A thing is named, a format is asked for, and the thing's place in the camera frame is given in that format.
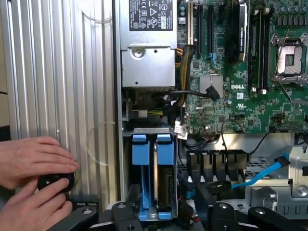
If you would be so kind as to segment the person's right hand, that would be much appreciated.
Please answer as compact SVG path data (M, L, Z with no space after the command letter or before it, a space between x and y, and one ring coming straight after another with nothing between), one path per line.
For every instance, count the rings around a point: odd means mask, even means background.
M61 193L69 181L61 179L37 191L33 178L0 211L2 231L46 231L72 212L72 203Z

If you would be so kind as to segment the person's left hand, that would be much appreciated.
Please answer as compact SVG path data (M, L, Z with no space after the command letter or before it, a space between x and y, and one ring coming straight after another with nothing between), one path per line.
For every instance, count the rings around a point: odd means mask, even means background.
M72 173L79 164L52 137L25 138L0 143L0 184L16 189L32 177Z

